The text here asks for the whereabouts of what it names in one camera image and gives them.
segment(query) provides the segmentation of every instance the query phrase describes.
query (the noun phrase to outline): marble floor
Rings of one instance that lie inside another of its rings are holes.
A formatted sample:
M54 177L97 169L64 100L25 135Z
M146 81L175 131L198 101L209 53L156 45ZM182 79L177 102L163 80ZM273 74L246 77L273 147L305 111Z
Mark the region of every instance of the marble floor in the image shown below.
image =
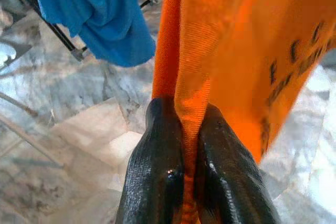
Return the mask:
M143 9L154 39L161 4ZM88 51L78 62L33 12L3 37L32 48L0 72L0 92L38 115L4 99L0 114L64 166L0 124L0 223L114 223L128 159L145 128L154 59L120 68ZM336 65L322 64L260 165L283 223L336 223L335 157Z

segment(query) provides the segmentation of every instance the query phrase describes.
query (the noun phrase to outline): orange cloth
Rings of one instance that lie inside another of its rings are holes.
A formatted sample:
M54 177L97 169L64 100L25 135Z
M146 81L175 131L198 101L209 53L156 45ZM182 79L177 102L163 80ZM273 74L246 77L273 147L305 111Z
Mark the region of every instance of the orange cloth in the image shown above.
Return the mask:
M197 134L217 106L257 162L321 55L336 0L164 0L153 97L173 95L184 130L183 222L197 219Z

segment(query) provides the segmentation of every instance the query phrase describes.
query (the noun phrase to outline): orange fabric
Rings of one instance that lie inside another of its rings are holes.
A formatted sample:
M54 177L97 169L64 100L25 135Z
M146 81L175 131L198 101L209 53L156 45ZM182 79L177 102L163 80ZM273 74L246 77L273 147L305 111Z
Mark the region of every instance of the orange fabric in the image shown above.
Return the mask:
M336 0L164 0L153 97L174 95L184 130L183 222L195 223L197 134L216 105L260 161L321 55Z

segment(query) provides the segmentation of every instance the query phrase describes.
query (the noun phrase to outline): gloved hand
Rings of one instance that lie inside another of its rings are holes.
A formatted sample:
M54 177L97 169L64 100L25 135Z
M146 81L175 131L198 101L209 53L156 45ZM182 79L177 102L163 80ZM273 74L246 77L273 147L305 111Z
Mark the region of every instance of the gloved hand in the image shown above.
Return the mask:
M198 136L195 199L202 224L280 223L250 152L208 105Z
M129 160L117 224L180 223L184 163L173 99L154 99L146 131Z
M173 100L154 99L129 161L117 224L181 222L181 138ZM195 199L201 223L279 223L253 157L212 105L199 131Z

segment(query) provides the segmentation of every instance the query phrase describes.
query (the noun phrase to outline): blue towel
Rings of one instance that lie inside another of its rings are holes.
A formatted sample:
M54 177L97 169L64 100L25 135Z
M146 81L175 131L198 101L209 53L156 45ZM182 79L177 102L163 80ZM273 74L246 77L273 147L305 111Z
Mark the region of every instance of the blue towel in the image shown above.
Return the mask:
M42 16L79 35L98 59L123 67L154 56L138 0L38 0Z

